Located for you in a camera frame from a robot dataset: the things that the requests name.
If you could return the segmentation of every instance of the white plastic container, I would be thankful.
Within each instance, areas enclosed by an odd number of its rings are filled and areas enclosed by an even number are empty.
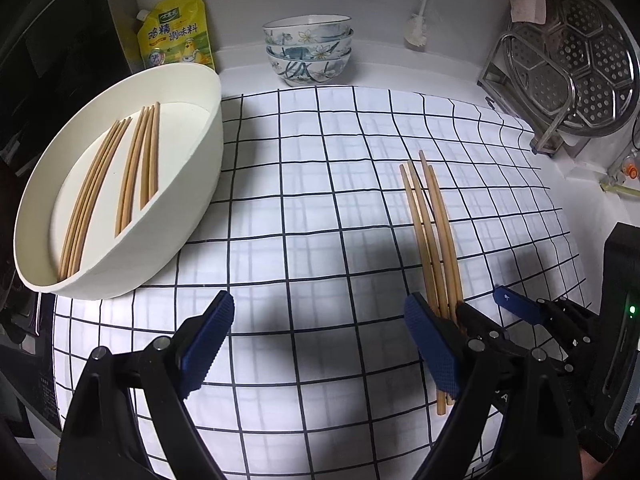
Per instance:
[[[14,233],[18,274],[30,289],[80,300],[113,298],[155,275],[206,211],[222,164],[220,79],[210,68],[174,63],[137,73],[92,99],[44,151],[20,201]],[[140,109],[161,104],[158,192],[140,210],[140,170],[132,221],[114,237],[120,184]],[[82,180],[111,124],[132,117],[109,167],[80,270],[58,281],[65,233]]]

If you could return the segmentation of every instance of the chopstick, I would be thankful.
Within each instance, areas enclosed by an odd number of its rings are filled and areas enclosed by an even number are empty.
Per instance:
[[[431,196],[431,203],[434,205],[434,212],[436,210],[439,211],[440,216],[440,226],[438,226],[438,221],[436,220],[436,228],[438,229],[438,235],[440,236],[440,248],[444,252],[448,253],[449,259],[449,267],[451,274],[451,287],[452,291],[450,292],[449,297],[449,313],[451,319],[458,324],[458,316],[456,315],[456,309],[459,303],[464,301],[464,296],[462,293],[462,281],[460,280],[460,268],[458,267],[458,256],[456,255],[456,247],[453,243],[453,236],[451,234],[451,226],[449,224],[449,216],[447,215],[447,209],[444,205],[444,200],[442,199],[442,193],[440,192],[440,186],[438,185],[438,179],[436,178],[436,174],[433,171],[433,166],[427,164],[427,160],[424,156],[424,152],[420,150],[420,163],[422,164],[422,170],[424,171],[425,176],[427,177],[427,181],[429,183],[429,193]],[[442,247],[442,241],[446,241],[447,251]]]
[[[422,164],[424,176],[427,179],[429,197],[431,198],[431,204],[433,205],[433,217],[436,221],[436,229],[438,230],[438,238],[440,239],[442,263],[444,264],[444,273],[447,285],[447,297],[449,300],[449,318],[453,320],[455,324],[458,324],[456,307],[458,306],[459,300],[454,271],[454,266],[456,268],[458,267],[458,261],[455,249],[453,249],[453,238],[449,227],[449,218],[447,217],[446,209],[444,209],[444,202],[442,202],[442,196],[440,194],[440,188],[438,187],[438,181],[436,180],[435,173],[433,173],[433,168],[427,164],[422,150],[420,150],[420,163]]]
[[[143,107],[138,116],[136,129],[131,137],[129,153],[122,175],[120,186],[120,198],[118,200],[118,212],[116,216],[115,235],[118,236],[123,229],[131,222],[133,208],[133,188],[136,183],[136,173],[140,161],[140,149],[142,147],[143,132],[146,129],[150,108]]]
[[[104,177],[107,174],[107,170],[109,169],[111,161],[113,160],[113,155],[118,149],[120,141],[122,140],[124,133],[127,131],[130,122],[131,117],[120,123],[120,126],[118,127],[116,133],[113,135],[110,144],[108,145],[106,155],[100,161],[97,174],[95,175],[95,178],[91,184],[89,195],[82,207],[82,215],[80,217],[81,219],[78,226],[78,231],[76,231],[76,238],[74,240],[67,277],[72,276],[80,269],[80,261],[82,260],[82,252],[84,250],[86,233],[89,229],[91,216],[94,213],[95,203],[98,200],[98,194],[100,193],[100,189],[102,188],[102,183],[104,182]]]
[[[149,115],[145,123],[144,149],[142,151],[142,171],[140,172],[140,209],[149,202],[149,163],[151,158],[151,131],[153,129],[156,108],[149,107]]]
[[[411,171],[411,167],[412,165],[411,163],[409,163],[409,171]],[[415,205],[414,192],[411,188],[411,184],[409,183],[409,178],[406,175],[404,166],[402,165],[400,166],[400,174],[402,175],[404,192],[406,193],[406,199],[407,199],[407,202],[409,203],[409,211],[411,212],[411,218],[414,223],[415,238],[418,241],[418,252],[420,253],[420,260],[422,263],[422,276],[424,278],[424,287],[427,293],[427,303],[429,303],[429,306],[434,311],[436,316],[439,316],[440,313],[438,312],[438,307],[437,307],[438,296],[436,292],[436,283],[434,280],[433,269],[431,266],[431,263],[432,263],[431,248],[429,248],[427,245],[428,238],[425,238],[425,233],[422,228],[422,223],[420,222],[420,215],[418,214],[418,208]],[[420,203],[420,195],[422,193],[420,186],[417,186],[415,188],[415,193],[418,196],[418,203]],[[425,227],[429,225],[429,228],[431,228],[431,220],[430,220],[428,211],[426,216],[424,214],[422,215],[422,222],[424,222]],[[433,268],[435,268],[436,265],[438,267],[440,266],[439,257],[436,258],[436,260],[434,261]],[[445,413],[447,413],[446,395],[444,392],[441,392],[439,390],[436,391],[436,413],[438,413],[438,415],[444,415]]]
[[[412,161],[409,161],[409,173],[411,179],[414,182],[414,188],[416,196],[418,197],[418,205],[420,206],[420,215],[424,221],[424,231],[427,235],[427,246],[431,255],[431,265],[433,266],[433,275],[436,285],[436,295],[438,300],[438,310],[440,315],[449,319],[449,307],[447,305],[447,293],[445,290],[444,277],[442,275],[442,267],[440,266],[440,255],[438,254],[438,246],[436,244],[436,238],[433,233],[433,227],[431,225],[431,219],[429,216],[429,209],[427,208],[426,200],[424,199],[424,193],[422,192],[422,186],[420,185],[420,178]]]
[[[160,136],[160,103],[154,104],[154,127],[151,132],[151,162],[149,165],[149,198],[158,191],[158,143]]]
[[[115,121],[111,125],[111,128],[102,140],[100,148],[98,148],[98,151],[94,156],[94,160],[92,160],[91,162],[91,166],[89,166],[89,170],[84,176],[82,187],[80,188],[80,193],[78,193],[78,196],[76,197],[76,203],[74,204],[73,211],[71,213],[71,216],[69,217],[69,224],[66,227],[65,241],[62,245],[60,264],[58,265],[59,280],[66,280],[66,278],[68,277],[69,263],[71,261],[71,253],[73,250],[74,239],[76,238],[76,231],[78,229],[78,222],[80,221],[82,207],[86,202],[87,195],[89,193],[91,184],[95,179],[95,175],[98,171],[98,167],[100,166],[100,162],[104,158],[104,153],[107,151],[107,148],[110,145],[113,136],[116,134],[116,131],[121,125],[122,121]]]

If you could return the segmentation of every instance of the blue floral bowl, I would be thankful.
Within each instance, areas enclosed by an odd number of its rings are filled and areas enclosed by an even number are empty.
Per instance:
[[[342,73],[351,50],[338,59],[306,61],[282,59],[267,52],[273,71],[290,86],[308,86],[326,83]]]
[[[269,22],[262,27],[270,45],[327,43],[350,34],[351,18],[336,14],[308,14]]]
[[[323,61],[326,59],[338,59],[351,49],[353,30],[347,37],[341,40],[327,41],[325,43],[297,44],[292,46],[267,46],[267,52],[282,59],[297,59],[306,61]]]

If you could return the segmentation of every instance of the cleaning brush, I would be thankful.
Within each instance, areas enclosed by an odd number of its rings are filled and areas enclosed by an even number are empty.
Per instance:
[[[427,38],[424,35],[424,9],[427,0],[422,0],[418,14],[412,15],[404,24],[404,38],[415,46],[424,46]]]

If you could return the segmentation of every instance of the grid tablecloth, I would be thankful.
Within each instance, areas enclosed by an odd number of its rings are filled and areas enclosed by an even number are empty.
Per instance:
[[[231,334],[186,405],[227,477],[411,478],[446,420],[402,320],[406,295],[424,291],[398,168],[418,150],[438,176],[465,299],[516,342],[561,355],[542,327],[491,296],[509,285],[589,305],[526,124],[463,102],[354,87],[277,90],[222,106],[220,180],[176,257],[122,297],[58,298],[62,423],[94,347],[141,349],[225,289],[236,302]],[[172,478],[140,391],[134,400],[152,465]],[[500,417],[492,410],[470,476],[486,465]]]

